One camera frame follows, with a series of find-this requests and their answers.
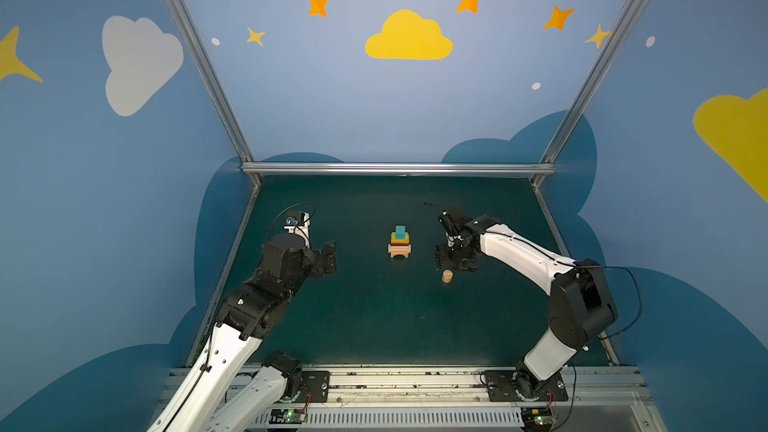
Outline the pink wood block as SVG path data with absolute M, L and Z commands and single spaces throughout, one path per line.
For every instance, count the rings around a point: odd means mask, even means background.
M 394 255 L 407 256 L 411 253 L 411 250 L 412 248 L 410 245 L 392 245 L 392 244 L 388 245 L 388 253 L 391 256 L 394 256 Z

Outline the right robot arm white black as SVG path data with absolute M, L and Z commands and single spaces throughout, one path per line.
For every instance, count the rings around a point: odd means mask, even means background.
M 471 271 L 484 254 L 511 267 L 549 297 L 547 329 L 518 362 L 513 383 L 522 400 L 533 401 L 553 387 L 566 363 L 616 322 L 619 313 L 604 268 L 538 245 L 489 215 L 471 218 L 443 210 L 446 242 L 435 248 L 439 268 Z

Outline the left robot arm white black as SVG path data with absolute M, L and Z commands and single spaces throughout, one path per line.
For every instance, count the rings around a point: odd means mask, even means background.
M 225 397 L 245 362 L 286 315 L 305 280 L 337 270 L 336 243 L 310 246 L 304 232 L 283 232 L 262 246 L 254 274 L 226 298 L 209 338 L 151 431 L 244 431 L 300 389 L 301 363 L 275 353 L 231 400 Z

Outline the left green circuit board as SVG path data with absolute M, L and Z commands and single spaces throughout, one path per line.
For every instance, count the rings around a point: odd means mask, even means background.
M 299 409 L 272 409 L 267 425 L 297 428 L 306 422 L 307 413 Z

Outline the green circuit board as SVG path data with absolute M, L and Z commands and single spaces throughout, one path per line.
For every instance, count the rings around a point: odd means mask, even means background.
M 552 412 L 545 409 L 525 408 L 521 410 L 520 415 L 523 432 L 550 432 L 557 421 Z
M 299 409 L 272 409 L 267 425 L 297 428 L 306 422 L 307 413 Z

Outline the right green circuit board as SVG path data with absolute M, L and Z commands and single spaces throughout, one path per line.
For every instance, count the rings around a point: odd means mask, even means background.
M 545 409 L 525 408 L 521 410 L 520 415 L 523 432 L 550 432 L 557 421 L 552 412 Z

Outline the left side floor rail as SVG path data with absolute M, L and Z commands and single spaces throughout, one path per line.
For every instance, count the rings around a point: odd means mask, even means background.
M 185 366 L 190 367 L 193 365 L 193 363 L 196 360 L 197 354 L 202 350 L 202 345 L 204 344 L 204 340 L 209 337 L 210 329 L 212 328 L 216 316 L 217 309 L 219 307 L 219 300 L 221 299 L 223 295 L 223 289 L 226 285 L 227 279 L 230 275 L 232 265 L 234 263 L 234 260 L 237 256 L 238 249 L 240 247 L 240 244 L 242 242 L 242 238 L 244 236 L 244 233 L 247 229 L 248 222 L 250 220 L 255 202 L 257 200 L 257 197 L 259 195 L 260 186 L 254 185 L 251 191 L 251 194 L 249 196 L 249 200 L 247 202 L 247 205 L 244 209 L 239 227 L 237 229 L 236 235 L 233 238 L 231 247 L 228 251 L 226 261 L 224 262 L 222 272 L 219 276 L 218 282 L 216 284 L 216 288 L 214 289 L 214 292 L 211 296 L 211 300 L 209 301 L 209 304 L 206 308 L 205 315 L 203 317 L 203 321 L 201 323 L 201 327 L 196 335 L 195 341 L 190 349 L 190 352 L 187 356 L 187 359 L 185 361 Z

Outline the floor rail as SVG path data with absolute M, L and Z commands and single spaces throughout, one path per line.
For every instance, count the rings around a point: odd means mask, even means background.
M 221 299 L 223 295 L 223 289 L 226 285 L 227 279 L 230 275 L 232 265 L 234 263 L 234 260 L 237 256 L 238 249 L 240 247 L 240 244 L 242 242 L 242 238 L 244 236 L 244 233 L 247 229 L 248 222 L 250 220 L 255 202 L 257 200 L 257 197 L 259 195 L 260 186 L 254 185 L 251 191 L 251 194 L 249 196 L 249 200 L 247 202 L 247 205 L 244 209 L 239 227 L 237 229 L 236 235 L 233 238 L 231 247 L 228 251 L 226 261 L 224 262 L 222 272 L 219 276 L 218 282 L 216 284 L 216 288 L 214 289 L 214 292 L 211 296 L 211 300 L 209 301 L 209 304 L 206 308 L 205 315 L 203 317 L 203 321 L 201 323 L 201 327 L 196 335 L 195 341 L 190 349 L 190 352 L 187 356 L 187 359 L 185 361 L 185 366 L 190 367 L 193 365 L 193 363 L 196 360 L 197 354 L 202 350 L 202 345 L 204 344 L 204 340 L 209 337 L 210 329 L 212 328 L 216 316 L 217 309 L 219 307 L 219 300 Z
M 565 243 L 565 240 L 563 238 L 563 235 L 559 229 L 559 226 L 556 223 L 556 220 L 554 218 L 553 213 L 551 212 L 550 207 L 548 206 L 543 193 L 541 192 L 540 188 L 538 186 L 532 185 L 532 190 L 534 193 L 534 196 L 537 200 L 537 203 L 545 217 L 545 220 L 548 224 L 548 227 L 550 229 L 550 232 L 556 242 L 557 245 L 557 251 L 560 256 L 565 257 L 566 259 L 569 258 L 569 250 L 567 248 L 567 245 Z M 563 265 L 570 270 L 572 270 L 576 277 L 579 275 L 584 275 L 588 270 L 589 267 L 580 267 L 578 264 L 572 262 L 571 264 L 567 264 L 564 261 L 556 260 L 556 263 L 559 265 Z M 586 349 L 587 346 L 591 345 L 597 345 L 599 344 L 602 348 L 607 360 L 609 361 L 609 364 L 611 366 L 619 366 L 620 360 L 615 352 L 615 349 L 608 338 L 605 331 L 601 331 L 598 334 L 594 335 L 590 338 L 588 342 L 585 342 L 583 344 L 583 349 Z

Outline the right side floor rail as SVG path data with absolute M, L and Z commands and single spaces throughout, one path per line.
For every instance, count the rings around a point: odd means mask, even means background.
M 566 259 L 569 258 L 569 250 L 567 248 L 567 245 L 565 243 L 565 240 L 563 238 L 563 235 L 559 229 L 559 226 L 556 223 L 556 220 L 554 218 L 553 213 L 551 212 L 550 207 L 548 206 L 543 193 L 541 192 L 540 188 L 538 186 L 532 185 L 532 190 L 534 193 L 534 196 L 537 200 L 537 203 L 545 217 L 545 220 L 548 224 L 548 227 L 550 229 L 550 232 L 556 242 L 557 245 L 557 251 L 560 256 L 565 257 Z M 563 265 L 570 270 L 572 270 L 576 277 L 579 275 L 584 275 L 588 270 L 589 267 L 580 267 L 578 264 L 572 262 L 571 264 L 567 264 L 564 261 L 556 260 L 556 263 L 559 265 Z M 587 346 L 591 345 L 597 345 L 599 344 L 602 348 L 607 360 L 609 361 L 609 364 L 611 366 L 619 366 L 620 360 L 615 352 L 615 349 L 608 338 L 605 331 L 601 331 L 598 334 L 594 335 L 590 338 L 588 342 L 585 342 L 583 344 L 583 349 L 586 349 Z

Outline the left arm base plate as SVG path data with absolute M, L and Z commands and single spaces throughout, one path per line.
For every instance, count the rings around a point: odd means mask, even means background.
M 288 381 L 285 399 L 290 403 L 326 403 L 330 389 L 328 370 L 303 371 L 300 378 Z

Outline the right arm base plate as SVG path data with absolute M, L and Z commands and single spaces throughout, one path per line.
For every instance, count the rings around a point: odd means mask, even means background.
M 485 370 L 480 382 L 491 402 L 548 402 L 569 399 L 560 373 L 547 380 L 514 369 Z

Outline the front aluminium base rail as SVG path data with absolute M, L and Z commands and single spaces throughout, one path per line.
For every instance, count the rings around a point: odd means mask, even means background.
M 231 400 L 261 367 L 246 366 L 225 397 Z M 560 372 L 567 401 L 491 402 L 480 382 L 485 370 L 470 366 L 304 366 L 328 370 L 326 403 L 282 399 L 244 431 L 522 431 L 521 410 L 550 410 L 551 431 L 663 431 L 666 426 L 634 367 L 567 367 Z M 153 421 L 190 369 L 172 371 Z M 272 409 L 299 409 L 306 422 L 297 427 L 267 425 Z

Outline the left corner aluminium post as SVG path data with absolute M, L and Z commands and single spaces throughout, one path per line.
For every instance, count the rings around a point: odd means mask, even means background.
M 238 153 L 242 167 L 244 167 L 246 163 L 253 161 L 253 154 L 237 120 L 232 105 L 224 91 L 223 85 L 214 69 L 209 54 L 205 49 L 205 45 L 185 0 L 164 0 L 164 2 L 179 29 L 183 42 L 200 73 L 213 105 Z

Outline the corner aluminium post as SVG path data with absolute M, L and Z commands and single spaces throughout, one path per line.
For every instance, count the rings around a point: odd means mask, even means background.
M 224 91 L 223 85 L 214 69 L 209 54 L 205 49 L 205 45 L 185 0 L 164 0 L 164 2 L 179 29 L 183 42 L 200 73 L 213 105 L 238 153 L 242 167 L 244 167 L 246 163 L 253 161 L 253 154 L 237 120 L 232 105 Z
M 535 191 L 540 189 L 548 175 L 555 173 L 556 160 L 650 1 L 627 0 L 625 2 L 613 24 L 613 32 L 610 34 L 605 45 L 600 48 L 583 84 L 539 161 L 542 171 L 537 172 L 531 178 L 531 185 Z

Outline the right corner aluminium post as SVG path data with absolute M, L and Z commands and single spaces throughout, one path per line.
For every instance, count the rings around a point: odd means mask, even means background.
M 583 84 L 539 161 L 542 171 L 537 172 L 531 178 L 531 185 L 535 191 L 540 189 L 548 175 L 555 173 L 556 160 L 650 1 L 627 0 L 625 2 L 613 24 L 613 32 L 610 34 L 605 45 L 600 48 Z

